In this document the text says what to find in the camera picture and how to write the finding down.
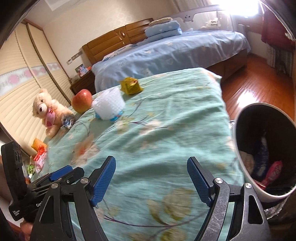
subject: teddy bear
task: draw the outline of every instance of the teddy bear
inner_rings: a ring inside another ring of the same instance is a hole
[[[47,127],[46,136],[53,138],[63,125],[65,116],[73,116],[73,112],[66,106],[52,99],[46,89],[41,89],[33,102],[33,116],[42,119]]]

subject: window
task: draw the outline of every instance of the window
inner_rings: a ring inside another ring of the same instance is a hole
[[[212,0],[211,3],[221,5],[233,15],[253,16],[259,9],[259,0]]]

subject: green bedsheet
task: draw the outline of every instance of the green bedsheet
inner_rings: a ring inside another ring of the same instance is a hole
[[[243,184],[219,82],[202,68],[140,79],[144,91],[123,96],[126,107],[116,123],[95,119],[90,109],[69,132],[49,141],[40,175],[72,164],[89,176],[114,156],[115,174],[96,209],[109,240],[193,241],[208,207],[187,173],[187,159],[195,156],[214,177]],[[224,226],[232,209],[229,205]],[[72,221],[79,240],[75,214]]]

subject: bed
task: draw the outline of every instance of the bed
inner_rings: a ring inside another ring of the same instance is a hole
[[[69,164],[89,176],[112,155],[116,171],[95,209],[108,239],[194,240],[208,207],[187,173],[187,159],[195,156],[214,177],[243,184],[220,79],[203,68],[140,79],[143,92],[123,95],[126,107],[115,123],[96,119],[90,109],[50,140],[39,176]],[[230,204],[220,240],[227,236],[232,210]],[[70,212],[81,240],[73,205]]]
[[[207,68],[222,76],[224,81],[247,64],[250,46],[243,34],[233,31],[231,18],[225,17],[222,12],[220,6],[213,5],[210,8],[192,9],[190,14],[194,14],[191,16],[185,15],[186,12],[171,16],[182,23],[183,30],[191,26],[185,24],[188,21],[194,20],[196,24],[193,27],[199,29],[199,22],[205,24],[206,20],[218,16],[221,19],[219,30],[188,31],[180,36],[149,43],[144,30],[152,19],[146,19],[110,31],[85,44],[82,48],[93,64],[96,92],[116,86],[128,76],[143,78],[195,67]],[[201,17],[196,17],[199,14],[206,14],[202,21]],[[127,51],[103,59],[130,44],[134,45]]]

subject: sunlight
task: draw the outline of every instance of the sunlight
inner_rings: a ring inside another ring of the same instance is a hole
[[[221,5],[233,15],[254,16],[258,13],[258,0],[214,0],[212,3]]]
[[[246,90],[245,93],[241,94],[241,96],[237,99],[238,107],[244,108],[245,106],[257,102],[257,98],[255,97],[255,93]]]

